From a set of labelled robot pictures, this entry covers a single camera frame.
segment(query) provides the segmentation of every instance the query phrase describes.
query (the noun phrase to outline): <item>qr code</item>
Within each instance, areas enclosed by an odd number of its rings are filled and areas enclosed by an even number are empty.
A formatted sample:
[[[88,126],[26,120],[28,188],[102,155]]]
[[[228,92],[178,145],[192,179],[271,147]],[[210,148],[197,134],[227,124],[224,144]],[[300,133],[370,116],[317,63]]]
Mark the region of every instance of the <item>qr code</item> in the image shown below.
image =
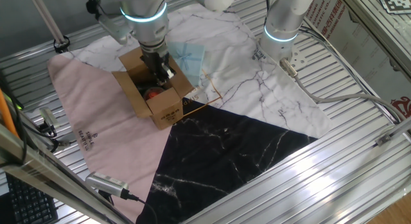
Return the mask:
[[[388,13],[411,13],[411,0],[380,0]]]

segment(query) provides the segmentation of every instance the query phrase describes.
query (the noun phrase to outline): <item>metal grating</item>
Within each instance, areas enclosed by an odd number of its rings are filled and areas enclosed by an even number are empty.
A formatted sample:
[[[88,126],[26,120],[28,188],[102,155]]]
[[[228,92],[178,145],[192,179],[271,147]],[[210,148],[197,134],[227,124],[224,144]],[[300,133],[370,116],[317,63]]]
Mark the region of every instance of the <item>metal grating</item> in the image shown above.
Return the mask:
[[[173,0],[176,10],[192,0]],[[236,0],[234,9],[258,37],[263,31],[265,0]],[[70,35],[71,49],[84,47],[107,34],[92,26]],[[349,73],[317,42],[300,36],[296,47],[308,66],[299,69],[307,89],[316,96],[361,92]],[[25,113],[41,123],[39,107],[49,107],[62,126],[59,139],[71,146],[56,156],[84,179],[89,170],[71,131],[64,109],[46,69],[54,56],[51,42],[0,60],[14,93],[26,105]],[[389,119],[363,99],[321,104],[334,129],[317,142],[290,155],[241,189],[206,208],[188,223],[336,223],[368,220],[399,196],[411,173],[411,145],[405,138],[386,149],[371,148],[373,140],[390,125]],[[7,190],[0,174],[0,194]],[[58,223],[93,223],[87,216],[56,201]]]

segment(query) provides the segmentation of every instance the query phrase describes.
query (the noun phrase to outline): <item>light blue paper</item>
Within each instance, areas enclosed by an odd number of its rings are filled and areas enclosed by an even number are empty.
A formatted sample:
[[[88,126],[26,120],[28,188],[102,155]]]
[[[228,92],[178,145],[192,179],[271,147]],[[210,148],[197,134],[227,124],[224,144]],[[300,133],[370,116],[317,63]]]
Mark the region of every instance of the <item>light blue paper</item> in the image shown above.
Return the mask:
[[[186,75],[192,86],[200,83],[200,74],[203,66],[206,47],[183,42],[169,42],[168,51],[174,58],[181,71]]]

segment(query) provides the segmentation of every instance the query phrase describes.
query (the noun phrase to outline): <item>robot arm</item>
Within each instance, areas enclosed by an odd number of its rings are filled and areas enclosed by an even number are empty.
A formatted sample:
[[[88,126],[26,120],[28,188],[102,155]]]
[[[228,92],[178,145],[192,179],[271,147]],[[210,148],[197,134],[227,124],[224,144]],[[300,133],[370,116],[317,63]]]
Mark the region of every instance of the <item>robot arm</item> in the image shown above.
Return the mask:
[[[277,63],[291,59],[292,44],[312,1],[277,0],[271,5],[259,43]]]
[[[196,1],[212,11],[222,11],[234,2],[234,0]],[[275,61],[291,58],[293,40],[312,1],[277,0],[271,5],[260,44]],[[132,36],[140,43],[143,61],[157,77],[160,85],[166,83],[175,74],[169,65],[170,54],[165,41],[168,32],[166,0],[119,0],[119,2],[121,13],[132,29]],[[127,42],[127,30],[118,28],[98,12],[96,18],[120,44]]]

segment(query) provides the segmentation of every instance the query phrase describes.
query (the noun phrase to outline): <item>pink cloth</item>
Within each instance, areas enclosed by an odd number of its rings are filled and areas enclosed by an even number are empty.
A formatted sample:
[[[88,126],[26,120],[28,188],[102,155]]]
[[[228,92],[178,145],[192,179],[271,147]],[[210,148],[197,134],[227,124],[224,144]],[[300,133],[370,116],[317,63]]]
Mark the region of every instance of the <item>pink cloth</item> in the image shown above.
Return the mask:
[[[171,127],[160,131],[150,118],[137,118],[107,71],[63,56],[53,57],[48,70],[90,172],[127,182],[146,200]],[[141,203],[113,200],[132,221],[143,210]]]

